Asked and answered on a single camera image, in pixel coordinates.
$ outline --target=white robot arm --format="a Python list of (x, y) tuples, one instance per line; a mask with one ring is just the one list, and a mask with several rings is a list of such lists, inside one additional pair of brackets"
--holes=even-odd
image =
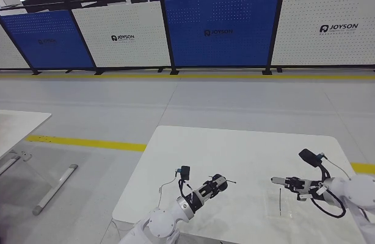
[[(310, 181), (296, 177), (273, 177), (272, 182), (284, 185), (285, 188), (297, 193), (299, 201), (306, 201), (310, 198), (314, 205), (332, 217), (341, 218), (345, 215), (346, 209), (349, 209), (365, 242), (375, 244), (375, 224), (371, 223), (365, 214), (365, 211), (375, 214), (375, 178), (364, 174), (355, 175), (347, 180), (331, 178), (329, 172), (322, 166), (321, 159), (327, 159), (323, 153), (315, 155), (304, 149), (299, 155), (310, 165), (321, 169), (322, 179)], [(315, 200), (340, 207), (343, 213), (340, 215), (328, 213), (317, 205)]]
[(179, 185), (182, 196), (177, 198), (168, 209), (161, 210), (158, 207), (153, 209), (121, 239), (119, 244), (151, 244), (150, 239), (144, 234), (146, 226), (155, 237), (167, 238), (166, 244), (177, 243), (180, 236), (180, 230), (176, 227), (177, 223), (180, 220), (188, 223), (208, 199), (215, 197), (228, 187), (227, 180), (219, 174), (213, 176), (211, 181), (206, 181), (188, 196), (183, 195), (183, 184), (184, 179), (181, 179)]

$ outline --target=joyson logo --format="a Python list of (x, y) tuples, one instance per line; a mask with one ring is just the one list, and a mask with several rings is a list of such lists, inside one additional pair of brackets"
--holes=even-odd
[(43, 44), (48, 44), (48, 43), (57, 43), (57, 41), (55, 39), (43, 39), (43, 40), (38, 40), (38, 43), (40, 45), (43, 45)]
[(331, 26), (329, 26), (328, 24), (324, 24), (319, 29), (319, 32), (321, 34), (324, 34), (326, 32), (349, 33), (355, 31), (358, 28), (358, 26), (359, 24), (332, 24)]
[(204, 36), (210, 37), (211, 35), (223, 35), (223, 34), (232, 34), (233, 30), (204, 30)]
[(134, 35), (112, 35), (113, 41), (133, 41)]

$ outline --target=yellow stripe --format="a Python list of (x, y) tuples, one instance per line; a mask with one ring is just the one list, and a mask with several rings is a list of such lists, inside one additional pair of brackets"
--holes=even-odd
[(144, 152), (145, 144), (134, 144), (126, 142), (109, 142), (99, 140), (87, 140), (78, 138), (49, 137), (44, 135), (30, 135), (26, 138), (29, 142), (45, 142), (74, 146), (89, 146), (93, 148), (109, 148), (117, 150)]
[(375, 164), (351, 163), (353, 170), (360, 174), (375, 174)]
[(169, 74), (102, 74), (94, 76), (92, 74), (0, 74), (0, 79), (325, 79), (325, 80), (375, 80), (375, 75), (370, 76), (331, 76), (331, 75), (282, 75), (264, 76), (259, 74), (179, 74), (171, 76)]
[[(145, 144), (127, 142), (110, 142), (100, 140), (88, 140), (79, 138), (49, 137), (45, 135), (30, 135), (26, 138), (28, 142), (45, 142), (72, 146), (88, 146), (93, 148), (108, 148), (125, 151), (144, 152)], [(359, 174), (375, 174), (375, 165), (369, 163), (351, 163), (353, 170)]]

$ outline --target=white table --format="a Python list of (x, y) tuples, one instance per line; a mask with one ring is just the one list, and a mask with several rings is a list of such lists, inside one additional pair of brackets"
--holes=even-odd
[[(23, 162), (28, 164), (28, 160), (32, 157), (31, 154), (26, 152), (20, 152), (17, 154), (15, 151), (12, 151), (12, 149), (31, 132), (40, 127), (51, 116), (50, 113), (0, 110), (0, 160), (8, 153), (13, 153), (13, 157), (0, 167), (0, 175), (20, 158), (22, 158)], [(63, 176), (55, 181), (51, 176), (46, 176), (45, 172), (42, 173), (39, 169), (34, 168), (31, 165), (29, 166), (42, 178), (47, 179), (47, 182), (52, 187), (52, 189), (34, 208), (33, 214), (38, 215), (78, 166), (71, 165)]]
[[(113, 218), (135, 223), (157, 206), (158, 189), (174, 177), (182, 165), (191, 167), (190, 185), (199, 188), (208, 176), (220, 173), (237, 184), (208, 200), (190, 223), (180, 223), (181, 232), (234, 243), (329, 244), (364, 243), (350, 213), (334, 219), (310, 201), (298, 202), (296, 194), (271, 177), (297, 176), (319, 180), (321, 172), (305, 163), (298, 153), (308, 148), (326, 156), (354, 174), (333, 137), (160, 126), (155, 130), (118, 201)], [(346, 177), (324, 162), (332, 177)], [(178, 183), (163, 188), (160, 208), (180, 195)], [(333, 213), (341, 209), (320, 202)]]

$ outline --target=pegboard panel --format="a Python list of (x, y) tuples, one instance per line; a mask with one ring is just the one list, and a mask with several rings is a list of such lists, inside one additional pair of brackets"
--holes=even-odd
[(34, 68), (92, 68), (68, 10), (2, 16)]
[(0, 25), (0, 68), (29, 68), (22, 55)]
[(266, 65), (277, 0), (166, 0), (175, 65)]
[(170, 66), (160, 2), (73, 13), (98, 67)]
[(283, 0), (272, 65), (375, 64), (375, 0)]

